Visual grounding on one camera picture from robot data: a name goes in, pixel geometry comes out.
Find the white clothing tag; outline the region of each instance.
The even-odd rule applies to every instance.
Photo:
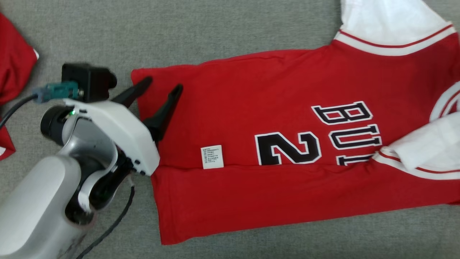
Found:
[[[201,159],[203,161],[203,169],[222,168],[224,166],[222,146],[202,147]]]

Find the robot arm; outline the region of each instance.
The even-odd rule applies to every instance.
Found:
[[[156,143],[182,86],[143,123],[128,107],[151,82],[146,78],[112,100],[65,99],[66,106],[45,113],[41,132],[63,147],[35,165],[0,207],[0,259],[72,258],[123,180],[132,172],[154,172],[160,160]]]

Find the cable connector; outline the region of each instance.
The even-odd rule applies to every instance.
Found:
[[[78,90],[77,82],[73,81],[49,83],[44,87],[33,89],[32,93],[38,96],[35,103],[45,103],[52,99],[77,99],[82,96]]]

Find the gray fabric surface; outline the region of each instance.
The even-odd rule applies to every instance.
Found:
[[[427,3],[460,28],[459,0]],[[118,76],[114,95],[130,85],[134,68],[316,48],[328,44],[340,26],[339,0],[0,0],[0,11],[40,53],[22,96],[34,86],[58,81],[64,62],[109,67]],[[0,162],[0,202],[36,162],[58,150],[39,129],[42,114],[56,103],[27,104],[7,124],[17,152]],[[132,111],[138,114],[135,106]],[[460,258],[457,206],[247,230],[161,246],[149,179],[135,177],[135,182],[137,193],[127,216],[88,259]],[[123,185],[79,251],[112,224],[128,196],[129,187]]]

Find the basketball jersey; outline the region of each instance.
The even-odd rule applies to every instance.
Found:
[[[315,50],[132,72],[154,79],[141,118],[184,86],[151,178],[163,244],[460,200],[452,166],[389,148],[457,111],[452,24],[420,0],[342,1],[342,21]]]
[[[37,59],[37,52],[26,43],[13,24],[0,13],[0,107],[19,95],[29,80],[30,72]],[[0,129],[0,160],[14,152],[8,131],[6,127],[2,127]]]

